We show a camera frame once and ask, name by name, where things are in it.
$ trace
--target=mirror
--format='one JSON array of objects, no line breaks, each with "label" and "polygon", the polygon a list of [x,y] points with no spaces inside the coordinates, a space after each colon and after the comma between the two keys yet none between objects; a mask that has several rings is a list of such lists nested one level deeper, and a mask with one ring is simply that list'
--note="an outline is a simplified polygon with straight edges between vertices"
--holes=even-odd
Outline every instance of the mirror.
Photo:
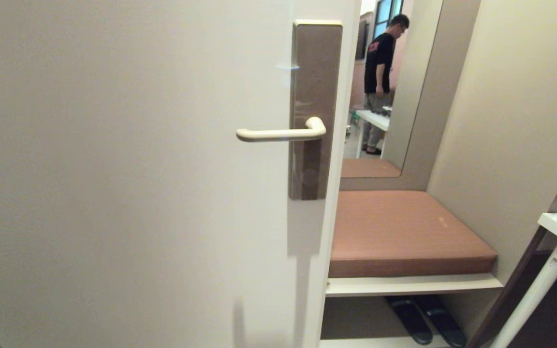
[{"label": "mirror", "polygon": [[[363,0],[356,40],[356,61],[343,151],[342,178],[401,175],[441,5],[441,0]],[[367,54],[368,51],[376,53],[373,49],[375,43],[371,43],[387,30],[389,22],[397,14],[405,14],[410,22],[409,28],[394,44],[388,76],[389,93],[384,95],[387,97],[384,106],[375,106],[374,110],[367,110],[371,109],[371,103],[366,102],[365,94]]]}]

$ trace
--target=floor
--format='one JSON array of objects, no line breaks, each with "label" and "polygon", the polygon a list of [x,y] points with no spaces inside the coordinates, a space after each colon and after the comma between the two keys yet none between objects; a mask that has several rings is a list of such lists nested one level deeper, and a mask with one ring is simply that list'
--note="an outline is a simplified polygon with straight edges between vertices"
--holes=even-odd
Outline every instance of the floor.
[{"label": "floor", "polygon": [[[498,312],[493,331],[497,333],[504,324],[503,319],[522,299],[541,267],[548,260],[549,254],[532,256],[526,270],[520,276],[517,285],[511,291],[503,308]],[[509,348],[557,348],[557,280],[544,297],[528,322],[519,331]]]}]

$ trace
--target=man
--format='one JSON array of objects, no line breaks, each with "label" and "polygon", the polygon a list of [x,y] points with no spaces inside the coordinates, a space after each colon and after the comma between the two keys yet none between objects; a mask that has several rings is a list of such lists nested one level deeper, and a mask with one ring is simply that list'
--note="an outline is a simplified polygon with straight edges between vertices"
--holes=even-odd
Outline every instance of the man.
[{"label": "man", "polygon": [[[365,109],[381,113],[382,106],[390,104],[390,73],[393,65],[395,40],[410,26],[406,15],[395,16],[382,35],[371,42],[366,54],[365,65]],[[380,155],[376,145],[382,137],[382,130],[371,123],[365,123],[362,150],[367,154]]]}]

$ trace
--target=white table leg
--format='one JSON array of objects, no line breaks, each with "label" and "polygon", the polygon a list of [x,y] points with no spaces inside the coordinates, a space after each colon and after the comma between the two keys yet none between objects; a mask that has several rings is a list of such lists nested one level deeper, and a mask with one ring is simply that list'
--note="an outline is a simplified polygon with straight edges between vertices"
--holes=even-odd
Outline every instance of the white table leg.
[{"label": "white table leg", "polygon": [[360,120],[358,121],[359,125],[358,127],[360,128],[360,134],[358,134],[358,143],[356,144],[356,158],[359,159],[360,156],[362,155],[362,140],[365,138],[365,122],[364,119],[362,119],[362,117],[360,117]]},{"label": "white table leg", "polygon": [[388,134],[386,134],[386,132],[384,131],[384,143],[382,143],[382,153],[380,154],[380,159],[381,159],[381,160],[384,159],[384,148],[385,148],[385,146],[386,146],[386,136],[387,136],[387,135],[388,135]]},{"label": "white table leg", "polygon": [[534,280],[528,292],[524,295],[511,317],[506,321],[496,337],[491,348],[506,348],[515,335],[521,330],[532,312],[537,308],[543,297],[557,279],[557,246],[551,253],[547,263],[543,266],[537,279]]}]

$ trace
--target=black t-shirt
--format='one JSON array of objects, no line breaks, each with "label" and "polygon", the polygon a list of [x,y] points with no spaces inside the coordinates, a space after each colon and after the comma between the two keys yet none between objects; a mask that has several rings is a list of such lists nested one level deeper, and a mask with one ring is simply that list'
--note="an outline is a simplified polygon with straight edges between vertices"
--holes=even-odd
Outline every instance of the black t-shirt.
[{"label": "black t-shirt", "polygon": [[375,93],[378,85],[378,78],[375,70],[379,64],[384,66],[384,78],[382,79],[382,87],[385,93],[391,92],[390,73],[393,65],[394,55],[394,37],[389,33],[383,33],[371,42],[366,53],[365,65],[365,93]]}]

